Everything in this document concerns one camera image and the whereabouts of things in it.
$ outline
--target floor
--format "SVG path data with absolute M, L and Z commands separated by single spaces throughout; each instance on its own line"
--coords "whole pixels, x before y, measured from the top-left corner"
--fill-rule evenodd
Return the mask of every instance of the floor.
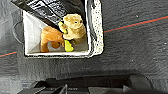
M 85 59 L 25 58 L 21 10 L 0 1 L 0 94 L 16 94 L 35 80 L 141 73 L 168 92 L 168 1 L 101 0 L 104 52 Z

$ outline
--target plush toy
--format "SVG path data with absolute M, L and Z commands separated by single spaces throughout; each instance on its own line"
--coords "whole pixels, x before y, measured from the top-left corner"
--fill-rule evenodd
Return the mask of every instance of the plush toy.
M 80 44 L 86 40 L 86 28 L 83 20 L 78 14 L 67 14 L 63 17 L 64 24 L 60 25 L 61 31 L 67 30 L 68 33 L 63 34 L 66 40 L 72 40 L 73 44 Z
M 63 33 L 58 31 L 55 28 L 50 26 L 46 26 L 43 28 L 41 33 L 41 52 L 46 53 L 49 52 L 48 42 L 51 41 L 53 48 L 59 48 L 60 45 L 64 47 L 64 38 Z

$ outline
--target yellow toy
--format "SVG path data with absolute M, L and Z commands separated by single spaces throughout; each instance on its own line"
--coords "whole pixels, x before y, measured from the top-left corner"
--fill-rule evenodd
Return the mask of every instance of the yellow toy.
M 64 34 L 68 33 L 66 30 L 62 30 L 62 32 Z M 74 48 L 72 47 L 72 44 L 68 40 L 64 40 L 64 42 L 65 42 L 65 51 L 66 52 L 72 52 L 74 50 Z

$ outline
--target black cable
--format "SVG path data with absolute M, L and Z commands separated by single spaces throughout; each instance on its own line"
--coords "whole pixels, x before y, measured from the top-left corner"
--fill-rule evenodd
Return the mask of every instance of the black cable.
M 21 41 L 18 39 L 18 36 L 17 36 L 17 34 L 16 34 L 16 31 L 15 31 L 15 27 L 16 27 L 19 23 L 22 23 L 22 24 L 23 24 L 23 20 L 19 21 L 18 23 L 16 23 L 16 24 L 13 26 L 14 30 L 12 31 L 12 33 L 13 33 L 13 37 L 14 37 L 19 43 L 24 44 L 24 42 L 21 42 Z

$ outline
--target white box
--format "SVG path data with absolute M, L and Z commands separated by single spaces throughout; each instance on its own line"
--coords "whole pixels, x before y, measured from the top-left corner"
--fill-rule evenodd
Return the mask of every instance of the white box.
M 95 41 L 90 34 L 88 24 L 87 28 L 87 41 L 80 45 L 75 45 L 73 52 L 65 52 L 61 46 L 58 49 L 54 49 L 51 43 L 48 43 L 50 52 L 40 52 L 40 41 L 42 29 L 47 26 L 44 22 L 32 16 L 31 14 L 23 11 L 23 23 L 24 23 L 24 36 L 25 36 L 25 56 L 34 58 L 84 58 L 92 57 L 93 55 L 101 54 L 103 51 L 103 29 L 102 29 L 102 17 L 101 17 L 101 3 L 99 0 L 95 0 L 96 8 L 92 10 L 93 26 L 99 25 L 94 28 L 98 35 L 98 41 Z

